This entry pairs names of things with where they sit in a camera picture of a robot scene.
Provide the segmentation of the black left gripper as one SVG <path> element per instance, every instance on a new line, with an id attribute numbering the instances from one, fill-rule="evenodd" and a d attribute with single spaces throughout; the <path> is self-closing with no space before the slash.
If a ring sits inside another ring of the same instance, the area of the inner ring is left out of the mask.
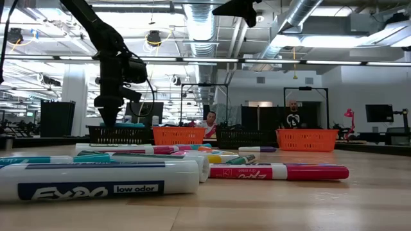
<path id="1" fill-rule="evenodd" d="M 131 83 L 142 83 L 142 60 L 131 54 L 99 51 L 93 56 L 100 61 L 100 95 L 94 99 L 94 106 L 105 126 L 116 124 L 124 98 L 138 102 L 141 93 L 130 89 Z"/>

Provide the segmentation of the blue highlighter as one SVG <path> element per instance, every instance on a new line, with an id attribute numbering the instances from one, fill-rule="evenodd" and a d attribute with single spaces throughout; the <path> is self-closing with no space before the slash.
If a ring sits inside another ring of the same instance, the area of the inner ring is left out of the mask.
<path id="1" fill-rule="evenodd" d="M 106 127 L 105 123 L 100 123 L 100 126 Z M 146 126 L 141 123 L 116 123 L 114 128 L 145 128 Z"/>

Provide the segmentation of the white magenta Expo marker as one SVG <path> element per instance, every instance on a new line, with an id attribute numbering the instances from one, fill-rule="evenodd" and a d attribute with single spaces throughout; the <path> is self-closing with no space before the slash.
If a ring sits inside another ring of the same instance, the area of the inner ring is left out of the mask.
<path id="1" fill-rule="evenodd" d="M 76 148 L 76 152 L 95 151 L 95 152 L 124 152 L 124 153 L 145 153 L 145 154 L 171 154 L 178 151 L 177 146 L 133 146 L 133 147 L 84 147 Z"/>

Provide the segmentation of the chunky blue Expo marker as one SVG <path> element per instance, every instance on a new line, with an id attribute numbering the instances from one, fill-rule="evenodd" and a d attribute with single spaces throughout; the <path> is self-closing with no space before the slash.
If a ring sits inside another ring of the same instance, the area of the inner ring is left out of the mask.
<path id="1" fill-rule="evenodd" d="M 75 200 L 197 192 L 194 160 L 0 167 L 0 201 Z"/>

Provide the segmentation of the chunky teal Expo marker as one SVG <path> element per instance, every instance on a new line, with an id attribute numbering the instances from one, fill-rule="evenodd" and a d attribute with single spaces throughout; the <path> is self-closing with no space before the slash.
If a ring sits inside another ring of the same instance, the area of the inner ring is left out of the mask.
<path id="1" fill-rule="evenodd" d="M 83 156 L 0 157 L 0 169 L 11 164 L 70 164 L 82 162 L 111 162 L 106 154 Z"/>

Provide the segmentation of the chunky green Expo marker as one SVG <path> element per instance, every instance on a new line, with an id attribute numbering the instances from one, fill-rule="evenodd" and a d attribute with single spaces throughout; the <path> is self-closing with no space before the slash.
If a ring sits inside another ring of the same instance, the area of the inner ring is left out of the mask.
<path id="1" fill-rule="evenodd" d="M 145 153 L 125 153 L 125 152 L 99 152 L 81 151 L 78 156 L 86 155 L 106 155 L 116 162 L 160 162 L 160 161 L 183 161 L 194 160 L 198 165 L 199 181 L 205 183 L 209 177 L 210 165 L 206 157 L 190 157 L 177 155 L 158 155 Z"/>

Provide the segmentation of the black plastic basket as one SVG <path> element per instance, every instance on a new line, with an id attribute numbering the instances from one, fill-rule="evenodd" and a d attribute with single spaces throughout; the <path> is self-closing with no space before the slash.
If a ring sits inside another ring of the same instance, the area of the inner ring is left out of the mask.
<path id="1" fill-rule="evenodd" d="M 220 149 L 235 150 L 246 146 L 278 147 L 275 130 L 217 129 L 216 141 Z"/>
<path id="2" fill-rule="evenodd" d="M 148 128 L 88 126 L 90 143 L 151 144 L 153 133 Z"/>

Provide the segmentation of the white building column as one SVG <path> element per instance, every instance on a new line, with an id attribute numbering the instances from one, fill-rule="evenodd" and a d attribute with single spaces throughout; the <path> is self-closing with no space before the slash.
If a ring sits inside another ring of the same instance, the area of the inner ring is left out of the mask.
<path id="1" fill-rule="evenodd" d="M 65 64 L 62 101 L 74 101 L 74 116 L 72 136 L 85 135 L 85 118 L 87 115 L 89 77 L 85 71 L 85 65 Z"/>

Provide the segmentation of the black computer monitor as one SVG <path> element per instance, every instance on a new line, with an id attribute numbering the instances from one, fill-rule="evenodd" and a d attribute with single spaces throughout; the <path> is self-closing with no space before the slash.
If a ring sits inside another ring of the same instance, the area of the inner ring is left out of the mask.
<path id="1" fill-rule="evenodd" d="M 159 124 L 162 123 L 164 103 L 162 102 L 142 102 L 128 103 L 125 110 L 125 115 L 131 117 L 131 123 L 142 123 L 145 126 L 151 126 L 153 116 L 157 116 Z"/>

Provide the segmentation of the orange plastic basket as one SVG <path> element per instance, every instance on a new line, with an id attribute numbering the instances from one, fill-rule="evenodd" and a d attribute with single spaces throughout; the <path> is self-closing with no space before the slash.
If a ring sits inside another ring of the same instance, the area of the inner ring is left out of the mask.
<path id="1" fill-rule="evenodd" d="M 154 143 L 157 146 L 176 144 L 202 144 L 205 128 L 153 127 Z"/>
<path id="2" fill-rule="evenodd" d="M 283 151 L 331 152 L 335 149 L 338 130 L 278 129 L 276 135 Z"/>

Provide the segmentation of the thin yellow marker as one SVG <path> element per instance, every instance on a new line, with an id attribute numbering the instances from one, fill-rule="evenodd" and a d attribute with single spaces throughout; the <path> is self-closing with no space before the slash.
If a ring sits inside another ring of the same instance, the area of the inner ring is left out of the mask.
<path id="1" fill-rule="evenodd" d="M 208 155 L 207 159 L 210 164 L 224 164 L 238 157 L 238 155 Z"/>

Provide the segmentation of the purple-capped white marker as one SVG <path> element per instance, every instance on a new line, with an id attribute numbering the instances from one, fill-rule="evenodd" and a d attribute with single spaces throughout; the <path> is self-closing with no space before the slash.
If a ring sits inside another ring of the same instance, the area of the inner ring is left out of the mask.
<path id="1" fill-rule="evenodd" d="M 271 146 L 251 146 L 251 147 L 239 147 L 238 151 L 242 152 L 276 152 L 277 149 Z"/>

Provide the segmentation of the pink desk lamp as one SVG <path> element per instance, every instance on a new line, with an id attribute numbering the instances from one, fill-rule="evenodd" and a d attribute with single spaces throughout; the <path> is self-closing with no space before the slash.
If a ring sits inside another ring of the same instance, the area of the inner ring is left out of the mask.
<path id="1" fill-rule="evenodd" d="M 351 119 L 351 126 L 349 127 L 347 133 L 344 135 L 345 140 L 348 140 L 351 133 L 354 133 L 355 124 L 354 124 L 354 111 L 351 108 L 348 108 L 344 114 L 345 117 Z"/>

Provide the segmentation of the black metal rig frame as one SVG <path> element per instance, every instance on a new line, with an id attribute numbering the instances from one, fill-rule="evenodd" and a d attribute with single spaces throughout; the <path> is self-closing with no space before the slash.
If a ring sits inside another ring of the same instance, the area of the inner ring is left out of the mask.
<path id="1" fill-rule="evenodd" d="M 229 84 L 226 83 L 182 83 L 181 88 L 180 88 L 180 115 L 179 115 L 179 127 L 183 127 L 183 122 L 182 122 L 182 104 L 183 104 L 183 95 L 186 93 L 183 91 L 183 88 L 185 86 L 196 86 L 196 87 L 225 87 L 225 92 L 222 90 L 222 92 L 225 94 L 226 97 L 226 109 L 225 109 L 225 122 L 223 122 L 223 125 L 228 126 L 229 124 Z"/>
<path id="2" fill-rule="evenodd" d="M 316 90 L 318 93 L 318 90 L 324 90 L 325 91 L 325 99 L 326 99 L 326 127 L 327 129 L 330 129 L 330 124 L 329 124 L 329 90 L 328 88 L 325 87 L 309 87 L 309 86 L 303 86 L 303 87 L 283 87 L 283 105 L 284 107 L 286 106 L 286 91 L 288 89 L 292 90 L 299 90 L 299 91 L 311 91 L 311 90 Z"/>

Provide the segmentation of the black wall monitor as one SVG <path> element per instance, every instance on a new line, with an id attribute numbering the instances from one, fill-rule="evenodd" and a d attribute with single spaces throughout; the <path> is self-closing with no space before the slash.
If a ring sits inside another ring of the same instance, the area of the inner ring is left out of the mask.
<path id="1" fill-rule="evenodd" d="M 394 121 L 392 105 L 366 105 L 368 123 L 391 123 Z"/>

